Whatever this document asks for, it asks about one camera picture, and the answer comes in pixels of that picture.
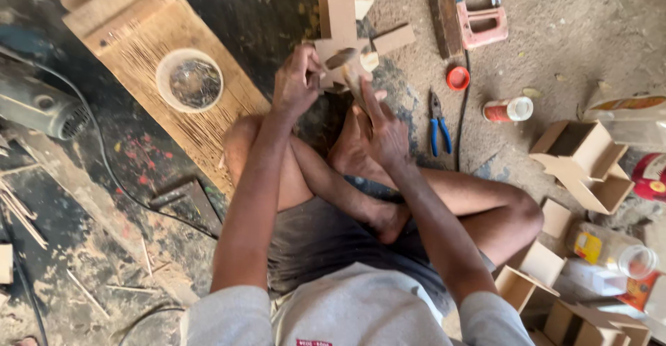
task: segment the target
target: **bare foot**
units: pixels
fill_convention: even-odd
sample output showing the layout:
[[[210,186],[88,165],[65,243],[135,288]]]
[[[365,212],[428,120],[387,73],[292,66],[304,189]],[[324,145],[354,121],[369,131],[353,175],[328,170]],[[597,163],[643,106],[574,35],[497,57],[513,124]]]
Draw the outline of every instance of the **bare foot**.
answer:
[[[377,91],[375,97],[383,99],[386,91]],[[355,175],[397,188],[384,168],[368,156],[361,144],[360,134],[361,129],[350,107],[344,118],[342,132],[328,154],[328,164],[342,175]]]
[[[377,232],[379,242],[390,245],[402,232],[412,212],[406,204],[385,203],[372,222],[368,224]]]

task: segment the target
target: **jar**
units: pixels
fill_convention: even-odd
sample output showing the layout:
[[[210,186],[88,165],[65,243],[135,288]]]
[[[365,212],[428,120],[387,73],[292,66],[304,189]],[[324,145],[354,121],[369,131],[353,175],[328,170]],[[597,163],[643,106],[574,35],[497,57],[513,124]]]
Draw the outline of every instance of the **jar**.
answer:
[[[572,228],[567,246],[592,265],[643,279],[659,265],[659,257],[643,242],[618,231],[581,222]]]

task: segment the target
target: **saw handle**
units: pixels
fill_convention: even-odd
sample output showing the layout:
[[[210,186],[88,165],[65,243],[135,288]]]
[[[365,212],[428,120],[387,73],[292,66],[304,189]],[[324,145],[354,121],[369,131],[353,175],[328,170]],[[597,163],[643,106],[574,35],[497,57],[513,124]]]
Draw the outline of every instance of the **saw handle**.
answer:
[[[483,45],[503,41],[509,36],[509,24],[506,20],[506,12],[503,7],[468,11],[465,1],[455,4],[458,8],[458,22],[462,33],[462,46],[465,49],[473,49]],[[477,20],[494,19],[495,27],[475,33],[471,30],[471,22]]]

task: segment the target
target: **black cable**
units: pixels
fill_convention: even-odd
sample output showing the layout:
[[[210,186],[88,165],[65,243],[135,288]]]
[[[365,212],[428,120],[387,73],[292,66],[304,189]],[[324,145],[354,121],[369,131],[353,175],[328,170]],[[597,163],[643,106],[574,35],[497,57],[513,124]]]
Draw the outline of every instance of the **black cable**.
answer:
[[[185,312],[185,310],[182,309],[182,308],[162,308],[162,309],[158,309],[158,310],[155,310],[153,312],[147,313],[146,315],[141,317],[136,323],[132,324],[132,326],[129,328],[127,333],[125,333],[125,335],[122,336],[121,342],[118,344],[118,346],[122,346],[122,344],[125,343],[125,340],[127,339],[127,336],[129,336],[129,334],[132,333],[132,331],[137,327],[137,325],[144,322],[145,319],[147,319],[147,318],[149,318],[153,315],[156,315],[158,313],[167,312],[167,311]]]
[[[462,127],[465,122],[465,111],[467,110],[467,99],[470,98],[470,88],[471,88],[471,62],[470,62],[470,52],[465,50],[465,60],[467,61],[467,72],[470,74],[470,82],[465,88],[465,96],[462,99],[462,107],[460,110],[460,121],[458,122],[458,138],[455,140],[455,171],[460,172],[460,146],[462,141]]]
[[[7,220],[5,220],[4,215],[0,214],[0,220],[2,220],[2,227],[7,233],[9,242],[11,243],[11,251],[14,256],[14,261],[16,262],[16,270],[19,272],[19,277],[21,278],[21,283],[23,284],[23,290],[30,300],[30,307],[33,308],[35,312],[35,318],[37,319],[37,325],[39,327],[39,333],[41,333],[42,345],[49,346],[49,342],[46,340],[46,330],[44,330],[44,323],[42,322],[41,315],[39,315],[39,308],[37,307],[37,299],[35,299],[35,290],[33,286],[30,285],[28,278],[23,271],[23,261],[19,256],[16,248],[16,239],[14,238],[13,231],[9,228]]]
[[[198,227],[198,226],[196,226],[196,225],[194,225],[190,222],[179,219],[178,217],[172,216],[171,214],[156,211],[156,210],[150,208],[149,206],[141,203],[137,198],[133,197],[130,193],[127,192],[127,189],[125,188],[125,186],[123,186],[121,181],[118,180],[118,177],[116,177],[115,172],[111,168],[111,165],[109,164],[109,160],[106,157],[106,146],[104,145],[104,136],[102,136],[102,129],[100,129],[99,124],[97,123],[97,118],[95,118],[95,115],[93,114],[93,110],[90,108],[90,105],[88,104],[88,101],[83,96],[83,94],[79,91],[79,89],[73,83],[71,83],[71,81],[69,79],[67,79],[64,75],[58,73],[54,69],[51,69],[50,67],[38,64],[37,62],[31,61],[31,60],[24,59],[21,56],[19,56],[17,53],[12,52],[12,51],[10,51],[10,50],[2,47],[2,46],[0,46],[0,53],[4,53],[7,56],[12,57],[13,59],[16,59],[18,61],[21,61],[21,62],[24,62],[26,64],[32,65],[32,66],[37,67],[39,69],[42,69],[42,70],[44,70],[48,73],[51,73],[55,77],[59,78],[61,81],[65,82],[68,86],[70,86],[72,90],[74,90],[74,92],[77,94],[77,96],[81,100],[81,103],[83,103],[83,106],[86,108],[86,111],[90,115],[91,120],[93,121],[93,126],[95,127],[95,132],[96,132],[96,135],[97,135],[97,139],[99,140],[100,152],[102,153],[102,161],[104,162],[104,167],[106,168],[106,171],[109,172],[109,176],[113,180],[113,183],[118,188],[120,188],[122,194],[125,195],[125,197],[127,197],[129,200],[131,200],[132,203],[136,204],[137,206],[143,208],[144,210],[146,210],[148,212],[160,214],[162,216],[174,219],[178,222],[182,222],[182,223],[186,224],[187,226],[191,227],[192,229],[204,234],[205,236],[217,240],[217,237],[215,237],[213,234],[211,234],[211,232],[209,232],[209,231],[207,231],[203,228],[200,228],[200,227]]]

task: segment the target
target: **plastic bowl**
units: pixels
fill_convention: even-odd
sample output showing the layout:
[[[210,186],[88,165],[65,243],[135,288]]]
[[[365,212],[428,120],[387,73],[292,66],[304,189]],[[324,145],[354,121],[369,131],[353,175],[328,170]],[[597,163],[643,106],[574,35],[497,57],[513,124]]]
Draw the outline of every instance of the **plastic bowl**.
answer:
[[[220,75],[220,93],[210,104],[207,104],[201,108],[195,108],[190,105],[181,103],[180,100],[178,100],[178,98],[174,96],[173,92],[171,91],[171,74],[176,69],[176,67],[187,60],[201,60],[207,62],[211,64]],[[208,111],[220,100],[222,92],[224,91],[224,77],[222,76],[222,71],[220,70],[220,67],[217,65],[215,60],[213,60],[211,56],[208,56],[206,53],[192,48],[177,49],[164,56],[162,61],[160,61],[160,63],[157,65],[157,70],[155,71],[155,83],[157,84],[157,91],[159,91],[162,99],[164,99],[167,104],[171,105],[171,107],[177,111],[184,113],[200,113]]]

